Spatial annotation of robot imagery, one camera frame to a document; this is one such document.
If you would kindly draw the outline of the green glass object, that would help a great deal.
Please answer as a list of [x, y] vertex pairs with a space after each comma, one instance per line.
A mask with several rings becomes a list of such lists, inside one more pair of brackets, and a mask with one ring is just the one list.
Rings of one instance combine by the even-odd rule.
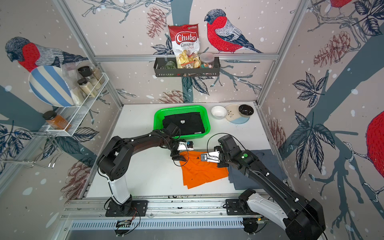
[[177, 64], [174, 61], [167, 61], [164, 69], [177, 69]]

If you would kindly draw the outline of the black wall shelf basket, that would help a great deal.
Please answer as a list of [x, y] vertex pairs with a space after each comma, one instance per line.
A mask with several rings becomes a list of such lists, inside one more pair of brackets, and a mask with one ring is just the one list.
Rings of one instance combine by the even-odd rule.
[[166, 69], [166, 59], [156, 58], [154, 72], [157, 77], [217, 77], [220, 75], [220, 59], [215, 57], [213, 68]]

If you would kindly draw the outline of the beige and blue plate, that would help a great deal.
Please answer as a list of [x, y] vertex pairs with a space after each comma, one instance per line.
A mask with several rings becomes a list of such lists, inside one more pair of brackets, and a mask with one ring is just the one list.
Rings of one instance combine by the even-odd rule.
[[233, 124], [244, 124], [246, 123], [250, 117], [243, 116], [239, 111], [239, 104], [230, 104], [225, 107], [227, 110], [226, 120]]

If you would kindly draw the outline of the clear plastic jar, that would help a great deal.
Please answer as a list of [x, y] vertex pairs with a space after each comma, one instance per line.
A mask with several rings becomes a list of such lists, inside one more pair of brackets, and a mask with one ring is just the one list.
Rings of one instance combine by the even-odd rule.
[[200, 55], [201, 68], [213, 68], [215, 63], [215, 55], [212, 53], [202, 53]]

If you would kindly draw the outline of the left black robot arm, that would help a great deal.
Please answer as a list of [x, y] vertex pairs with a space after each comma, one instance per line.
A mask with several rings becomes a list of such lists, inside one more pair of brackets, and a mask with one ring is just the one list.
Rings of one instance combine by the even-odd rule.
[[193, 146], [192, 142], [181, 138], [181, 130], [175, 124], [138, 137], [113, 137], [97, 160], [98, 173], [107, 179], [112, 194], [111, 204], [121, 209], [132, 206], [132, 195], [126, 178], [134, 155], [143, 157], [146, 150], [162, 148], [169, 150], [171, 160], [174, 163], [180, 162], [179, 166], [182, 167], [188, 159], [181, 152], [187, 152]]

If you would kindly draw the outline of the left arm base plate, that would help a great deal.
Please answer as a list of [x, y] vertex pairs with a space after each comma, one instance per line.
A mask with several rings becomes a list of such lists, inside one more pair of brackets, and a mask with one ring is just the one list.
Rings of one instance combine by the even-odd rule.
[[119, 205], [114, 201], [109, 201], [108, 206], [106, 207], [106, 217], [116, 218], [116, 217], [145, 217], [148, 209], [148, 201], [128, 201], [124, 205]]

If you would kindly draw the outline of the black lid spice jar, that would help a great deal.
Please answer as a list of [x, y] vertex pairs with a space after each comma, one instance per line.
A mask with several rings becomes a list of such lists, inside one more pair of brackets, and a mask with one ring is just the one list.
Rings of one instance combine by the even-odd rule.
[[99, 90], [102, 87], [99, 80], [93, 75], [89, 66], [78, 68], [78, 72], [83, 78], [87, 79], [96, 90]]
[[81, 90], [85, 93], [85, 95], [89, 98], [96, 98], [97, 92], [94, 89], [94, 86], [85, 78], [82, 78], [77, 81]]

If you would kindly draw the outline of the grey t-shirt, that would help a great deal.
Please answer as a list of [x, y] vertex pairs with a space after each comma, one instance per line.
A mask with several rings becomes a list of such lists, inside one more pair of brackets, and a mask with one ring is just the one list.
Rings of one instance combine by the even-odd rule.
[[[279, 164], [277, 156], [273, 155], [271, 150], [252, 150], [259, 160], [281, 181], [287, 180], [288, 177]], [[234, 185], [235, 190], [263, 190], [262, 186], [250, 178], [243, 175], [240, 171], [228, 167], [229, 181]]]

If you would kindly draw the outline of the orange t-shirt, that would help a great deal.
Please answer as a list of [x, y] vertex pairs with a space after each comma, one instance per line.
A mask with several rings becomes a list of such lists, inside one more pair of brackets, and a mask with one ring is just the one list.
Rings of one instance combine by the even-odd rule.
[[204, 152], [181, 152], [180, 155], [187, 160], [182, 165], [183, 184], [188, 189], [201, 186], [229, 176], [227, 168], [218, 168], [216, 163], [203, 162], [201, 154]]

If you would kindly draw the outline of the black bowl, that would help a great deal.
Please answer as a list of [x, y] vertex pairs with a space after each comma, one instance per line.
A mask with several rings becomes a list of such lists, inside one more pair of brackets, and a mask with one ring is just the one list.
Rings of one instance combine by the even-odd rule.
[[240, 105], [239, 106], [239, 113], [240, 115], [243, 117], [243, 118], [249, 118], [250, 116], [252, 116], [254, 114], [254, 109], [253, 107], [249, 106], [249, 105]]

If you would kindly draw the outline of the orange spice jar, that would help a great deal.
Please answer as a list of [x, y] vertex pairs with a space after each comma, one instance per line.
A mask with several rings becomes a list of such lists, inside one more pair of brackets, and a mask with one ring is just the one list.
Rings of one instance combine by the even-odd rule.
[[55, 111], [47, 111], [43, 114], [43, 119], [55, 130], [68, 131], [72, 125]]

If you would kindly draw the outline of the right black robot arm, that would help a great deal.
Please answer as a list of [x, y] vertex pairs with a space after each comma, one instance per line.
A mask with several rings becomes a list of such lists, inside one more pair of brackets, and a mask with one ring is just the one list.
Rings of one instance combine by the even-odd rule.
[[213, 152], [201, 155], [202, 161], [230, 165], [258, 183], [272, 198], [265, 199], [247, 189], [239, 196], [239, 209], [244, 214], [254, 212], [266, 217], [285, 230], [291, 240], [317, 240], [325, 235], [324, 211], [317, 200], [309, 201], [285, 185], [234, 136], [222, 133], [218, 142]]

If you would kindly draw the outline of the white small bowl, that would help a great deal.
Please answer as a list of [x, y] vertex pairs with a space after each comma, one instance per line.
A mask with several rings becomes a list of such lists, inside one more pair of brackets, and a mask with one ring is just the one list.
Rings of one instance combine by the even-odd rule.
[[211, 114], [216, 119], [223, 119], [227, 116], [227, 109], [223, 106], [214, 106], [211, 109]]

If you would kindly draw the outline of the blue striped plate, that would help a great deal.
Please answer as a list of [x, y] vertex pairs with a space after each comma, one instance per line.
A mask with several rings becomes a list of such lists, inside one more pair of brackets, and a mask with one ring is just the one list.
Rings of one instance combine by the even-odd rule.
[[69, 86], [63, 79], [62, 70], [55, 66], [39, 66], [29, 75], [32, 92], [44, 103], [54, 107], [74, 105]]

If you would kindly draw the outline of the black t-shirt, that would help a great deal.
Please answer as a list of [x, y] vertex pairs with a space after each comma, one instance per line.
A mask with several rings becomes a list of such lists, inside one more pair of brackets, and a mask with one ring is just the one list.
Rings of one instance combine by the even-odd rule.
[[163, 127], [167, 128], [169, 124], [175, 124], [183, 136], [206, 132], [201, 114], [198, 112], [165, 116]]

